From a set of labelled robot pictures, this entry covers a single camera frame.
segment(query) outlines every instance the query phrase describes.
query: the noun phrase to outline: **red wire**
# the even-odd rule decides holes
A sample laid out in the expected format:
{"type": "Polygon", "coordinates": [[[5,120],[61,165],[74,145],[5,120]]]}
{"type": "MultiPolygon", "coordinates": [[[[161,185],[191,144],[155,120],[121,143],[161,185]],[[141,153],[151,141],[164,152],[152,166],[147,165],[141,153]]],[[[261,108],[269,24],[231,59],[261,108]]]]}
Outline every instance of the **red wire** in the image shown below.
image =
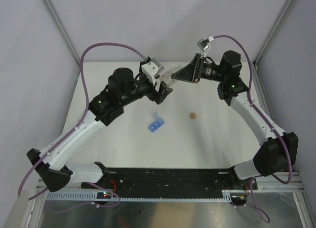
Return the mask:
{"type": "Polygon", "coordinates": [[[117,185],[116,185],[116,183],[114,182],[114,180],[110,180],[110,183],[114,184],[113,192],[115,192],[115,191],[117,190],[117,185]]]}

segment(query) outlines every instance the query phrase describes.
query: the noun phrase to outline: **light blue piece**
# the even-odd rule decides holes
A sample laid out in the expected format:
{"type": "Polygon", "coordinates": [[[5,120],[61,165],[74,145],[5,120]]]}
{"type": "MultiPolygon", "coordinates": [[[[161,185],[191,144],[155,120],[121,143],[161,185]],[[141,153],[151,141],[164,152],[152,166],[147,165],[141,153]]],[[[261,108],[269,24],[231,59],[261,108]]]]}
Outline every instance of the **light blue piece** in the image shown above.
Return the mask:
{"type": "Polygon", "coordinates": [[[153,122],[151,125],[148,126],[149,130],[151,132],[155,132],[157,129],[159,129],[162,125],[164,125],[164,121],[162,118],[160,118],[159,114],[157,112],[154,113],[155,122],[153,122]]]}

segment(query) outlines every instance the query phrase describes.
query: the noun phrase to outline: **gray wall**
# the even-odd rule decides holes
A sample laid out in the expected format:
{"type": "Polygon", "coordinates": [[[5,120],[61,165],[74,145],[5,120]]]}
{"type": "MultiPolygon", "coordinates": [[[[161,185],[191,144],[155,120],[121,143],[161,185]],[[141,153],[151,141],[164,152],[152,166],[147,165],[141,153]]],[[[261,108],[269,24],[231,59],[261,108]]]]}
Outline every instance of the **gray wall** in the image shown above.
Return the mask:
{"type": "MultiPolygon", "coordinates": [[[[40,0],[0,0],[0,227],[31,168],[58,136],[78,68],[40,0]]],[[[25,188],[34,193],[38,175],[25,188]]]]}
{"type": "MultiPolygon", "coordinates": [[[[201,38],[232,35],[254,59],[285,0],[51,0],[78,53],[97,42],[128,44],[160,61],[190,61],[201,38]]],[[[231,40],[212,43],[220,61],[231,40]]],[[[128,50],[99,48],[87,61],[139,61],[128,50]]]]}
{"type": "Polygon", "coordinates": [[[297,0],[259,63],[277,123],[299,137],[296,168],[316,213],[316,0],[297,0]]]}

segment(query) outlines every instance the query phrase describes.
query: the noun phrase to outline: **purple cable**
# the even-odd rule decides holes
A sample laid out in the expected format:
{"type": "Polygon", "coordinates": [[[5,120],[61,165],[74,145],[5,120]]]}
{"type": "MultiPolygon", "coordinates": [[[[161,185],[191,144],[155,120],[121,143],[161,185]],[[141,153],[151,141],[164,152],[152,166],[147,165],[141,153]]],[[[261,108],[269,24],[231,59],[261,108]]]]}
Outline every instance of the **purple cable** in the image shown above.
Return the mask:
{"type": "Polygon", "coordinates": [[[258,107],[253,104],[253,101],[251,99],[251,93],[250,93],[250,90],[251,90],[251,85],[252,85],[252,65],[251,65],[251,61],[250,61],[250,58],[246,52],[246,50],[244,49],[244,47],[239,43],[239,41],[237,41],[235,38],[231,37],[231,36],[228,36],[228,35],[219,35],[219,36],[215,36],[213,37],[214,39],[217,39],[217,38],[221,38],[221,37],[224,37],[224,38],[229,38],[229,39],[232,39],[241,49],[242,51],[244,52],[245,56],[246,56],[246,59],[247,59],[247,62],[248,62],[248,66],[249,66],[249,70],[250,70],[250,77],[249,77],[249,86],[248,86],[248,92],[247,92],[247,97],[248,97],[248,101],[250,102],[250,104],[252,105],[252,107],[254,108],[254,110],[260,115],[260,117],[267,123],[267,125],[270,127],[270,129],[274,132],[274,134],[278,137],[278,139],[281,141],[282,143],[282,146],[284,148],[284,151],[285,151],[285,155],[286,155],[286,159],[287,159],[287,163],[288,163],[288,179],[287,181],[283,181],[281,180],[280,178],[278,178],[276,175],[272,175],[273,177],[275,177],[278,181],[280,181],[281,183],[283,184],[289,184],[291,181],[292,181],[292,163],[291,163],[291,157],[290,157],[290,154],[288,153],[288,150],[287,150],[287,146],[283,140],[283,138],[281,137],[281,135],[274,129],[273,125],[270,123],[270,121],[267,119],[267,117],[265,117],[265,115],[258,109],[258,107]]]}
{"type": "MultiPolygon", "coordinates": [[[[88,91],[87,91],[87,87],[85,84],[85,79],[84,79],[84,74],[83,74],[83,60],[85,55],[87,54],[87,52],[95,47],[99,47],[99,46],[118,46],[118,47],[123,47],[123,48],[127,48],[132,50],[133,52],[135,52],[136,54],[138,54],[142,59],[146,60],[147,57],[145,57],[143,54],[141,54],[139,51],[137,51],[136,49],[134,49],[133,47],[130,47],[128,45],[125,44],[119,44],[119,43],[111,43],[111,42],[105,42],[105,43],[97,43],[97,44],[93,44],[90,47],[88,47],[82,54],[81,59],[80,59],[80,74],[81,74],[81,80],[82,80],[82,84],[83,84],[83,89],[84,89],[84,94],[85,94],[85,109],[83,112],[83,115],[81,117],[81,119],[79,120],[79,122],[76,124],[76,127],[79,127],[80,124],[83,122],[85,116],[87,115],[88,109],[89,109],[89,96],[88,96],[88,91]]],[[[52,153],[52,151],[55,150],[56,147],[58,147],[63,141],[65,141],[73,132],[75,132],[75,129],[71,129],[64,137],[62,137],[55,145],[53,145],[47,152],[52,153]]],[[[19,186],[19,190],[18,190],[18,196],[21,195],[22,193],[22,189],[23,186],[26,182],[26,180],[28,179],[28,177],[30,176],[30,174],[33,172],[33,170],[35,170],[35,168],[47,157],[47,153],[45,153],[32,167],[31,169],[26,173],[26,175],[24,176],[20,186],[19,186]]],[[[29,200],[32,200],[36,197],[38,197],[39,195],[41,195],[42,193],[44,193],[47,189],[42,190],[41,192],[39,192],[38,194],[34,195],[33,197],[30,197],[29,200]]]]}
{"type": "Polygon", "coordinates": [[[76,205],[76,206],[73,206],[73,207],[68,208],[68,209],[66,209],[66,210],[63,210],[63,211],[53,211],[53,210],[51,210],[51,209],[48,207],[48,205],[46,205],[47,211],[50,212],[50,213],[54,213],[54,214],[62,214],[62,213],[70,212],[70,211],[76,209],[77,207],[81,207],[81,206],[88,205],[88,204],[96,205],[96,206],[99,205],[99,207],[108,207],[108,208],[109,208],[109,207],[116,207],[116,206],[118,206],[118,205],[120,204],[120,197],[119,197],[115,192],[106,190],[106,189],[104,189],[104,188],[102,188],[102,187],[100,187],[100,186],[98,186],[98,185],[95,185],[95,184],[93,184],[93,183],[90,183],[90,182],[87,182],[87,183],[90,184],[90,185],[92,185],[92,186],[94,186],[94,187],[96,187],[96,188],[98,188],[98,189],[100,189],[100,190],[102,190],[102,191],[106,191],[106,192],[109,192],[110,194],[114,195],[115,197],[118,198],[118,202],[117,202],[116,204],[113,204],[113,205],[101,205],[101,204],[98,204],[98,203],[96,204],[96,203],[91,203],[91,202],[83,202],[83,203],[80,203],[80,204],[78,204],[78,205],[76,205]]]}

